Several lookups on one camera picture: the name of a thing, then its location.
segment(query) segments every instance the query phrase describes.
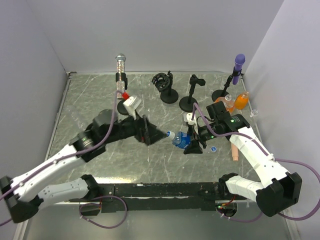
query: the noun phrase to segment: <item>marble surface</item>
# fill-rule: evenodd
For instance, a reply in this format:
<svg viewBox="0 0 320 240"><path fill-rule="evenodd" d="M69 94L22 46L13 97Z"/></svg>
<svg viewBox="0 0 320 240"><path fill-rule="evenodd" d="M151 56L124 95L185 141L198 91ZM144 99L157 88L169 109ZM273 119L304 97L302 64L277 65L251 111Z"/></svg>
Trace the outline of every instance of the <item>marble surface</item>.
<svg viewBox="0 0 320 240"><path fill-rule="evenodd" d="M183 131L183 111L179 108L179 100L188 95L191 74L173 72L173 86L179 93L179 100L174 104L165 104L160 100L159 92L151 83L156 74L127 74L128 93L142 98L138 108L140 115L148 116L151 123L164 132ZM211 94L216 89L223 89L228 73L200 74L198 78L205 79L205 86L196 86L193 97L205 115L206 106L212 104ZM74 106L82 116L82 122L90 123L103 109L111 109L116 89L115 75L85 75L70 76L70 85L63 103L55 136L50 150L50 156L57 153L64 145L80 131L75 127L67 106ZM231 85L228 92L236 97L244 91L243 85ZM247 105L241 113L250 122L250 108ZM259 178L248 161L239 152L239 161L233 161L231 145L225 138L215 138L207 141L207 149L203 154L184 155L183 150L172 145L169 139L163 139L151 146L137 142L133 137L107 145L106 152L63 175L54 183L73 181L84 174L93 175L99 183L183 183L183 182L215 182L222 175L237 173L250 180Z"/></svg>

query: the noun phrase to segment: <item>orange juice bottle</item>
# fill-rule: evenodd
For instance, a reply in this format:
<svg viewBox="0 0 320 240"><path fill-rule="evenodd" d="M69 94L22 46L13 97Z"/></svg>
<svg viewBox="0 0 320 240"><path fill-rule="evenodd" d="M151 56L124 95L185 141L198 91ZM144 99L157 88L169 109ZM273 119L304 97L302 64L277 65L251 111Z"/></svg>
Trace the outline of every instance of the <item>orange juice bottle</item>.
<svg viewBox="0 0 320 240"><path fill-rule="evenodd" d="M234 102L234 107L236 109L242 110L245 108L248 102L249 102L249 92L244 91L236 98Z"/></svg>
<svg viewBox="0 0 320 240"><path fill-rule="evenodd" d="M214 103L217 102L223 102L225 109L229 112L232 113L235 110L235 101L232 100L232 97L230 94L226 95L226 96L221 96L218 97Z"/></svg>

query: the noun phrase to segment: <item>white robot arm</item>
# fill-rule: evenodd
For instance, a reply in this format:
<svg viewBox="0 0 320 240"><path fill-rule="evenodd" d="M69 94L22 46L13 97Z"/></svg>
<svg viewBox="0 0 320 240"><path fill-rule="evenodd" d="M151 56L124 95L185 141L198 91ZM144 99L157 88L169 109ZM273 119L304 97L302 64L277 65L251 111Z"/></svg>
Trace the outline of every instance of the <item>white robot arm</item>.
<svg viewBox="0 0 320 240"><path fill-rule="evenodd" d="M255 201L269 217L296 204L302 185L301 177L275 161L273 154L262 145L242 115L231 116L223 102L211 104L206 109L212 123L206 121L205 126L198 126L196 118L192 120L190 113L184 116L191 143L183 153L202 154L200 144L205 148L206 141L216 136L226 137L242 152L260 178L257 182L236 173L226 174L219 179L220 194L234 194Z"/></svg>
<svg viewBox="0 0 320 240"><path fill-rule="evenodd" d="M23 222L40 209L55 203L96 197L99 186L91 175L84 175L72 182L49 184L62 174L104 153L108 143L134 136L139 142L149 146L165 138L167 135L151 124L146 116L138 115L136 108L140 102L140 99L133 96L126 99L123 105L131 116L122 121L113 119L113 127L107 138L112 121L112 111L109 109L101 111L85 131L80 132L47 161L20 176L0 178L0 189L13 222Z"/></svg>

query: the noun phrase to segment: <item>gray wall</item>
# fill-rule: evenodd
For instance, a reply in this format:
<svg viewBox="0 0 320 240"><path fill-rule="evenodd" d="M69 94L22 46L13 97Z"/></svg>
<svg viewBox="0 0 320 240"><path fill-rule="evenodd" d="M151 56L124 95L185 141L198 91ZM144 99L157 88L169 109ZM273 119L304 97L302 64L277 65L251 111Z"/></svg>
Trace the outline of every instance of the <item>gray wall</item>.
<svg viewBox="0 0 320 240"><path fill-rule="evenodd" d="M67 71L247 68L283 0L27 0Z"/></svg>
<svg viewBox="0 0 320 240"><path fill-rule="evenodd" d="M26 1L0 5L0 177L15 177L44 160L67 76ZM15 229L1 227L0 239Z"/></svg>
<svg viewBox="0 0 320 240"><path fill-rule="evenodd" d="M319 66L320 2L285 0L244 78L260 111L262 140L278 158L312 165L320 172ZM306 168L285 165L303 179L294 215L309 213L319 199L319 182ZM319 239L320 212L297 222L303 240Z"/></svg>

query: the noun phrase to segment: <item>black stand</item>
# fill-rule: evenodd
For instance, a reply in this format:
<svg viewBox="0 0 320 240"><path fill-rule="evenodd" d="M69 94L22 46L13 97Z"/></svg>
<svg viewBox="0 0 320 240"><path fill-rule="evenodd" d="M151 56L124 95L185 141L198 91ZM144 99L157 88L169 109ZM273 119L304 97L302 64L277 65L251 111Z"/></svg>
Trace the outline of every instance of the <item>black stand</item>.
<svg viewBox="0 0 320 240"><path fill-rule="evenodd" d="M220 97L225 97L227 96L229 93L227 92L227 88L230 87L230 83L232 82L232 79L236 76L240 76L241 74L241 70L240 71L236 71L235 68L233 68L233 73L227 78L226 83L224 84L224 89L218 89L215 90L212 95L212 101L216 101L218 98Z"/></svg>
<svg viewBox="0 0 320 240"><path fill-rule="evenodd" d="M156 89L161 93L160 99L166 104L173 104L178 101L179 94L176 90L172 89L174 76L170 71L167 74L161 72L152 78L152 83Z"/></svg>
<svg viewBox="0 0 320 240"><path fill-rule="evenodd" d="M192 97L195 92L196 84L204 86L206 84L206 81L204 79L197 78L197 76L193 74L190 77L189 84L191 85L189 96L184 96L179 102L179 107L181 108L181 110L187 113L191 113L194 107L194 103L198 103L197 100Z"/></svg>
<svg viewBox="0 0 320 240"><path fill-rule="evenodd" d="M121 80L124 81L124 89L127 90L128 89L128 78L126 76L126 74L124 72L117 72L115 74L115 82L118 82L120 80L120 74L121 74ZM118 105L116 106L116 109L118 110L118 113L120 113L121 115L125 115L125 116L128 116L129 113L127 111L127 109L125 108L124 106L124 102L125 100L122 99Z"/></svg>

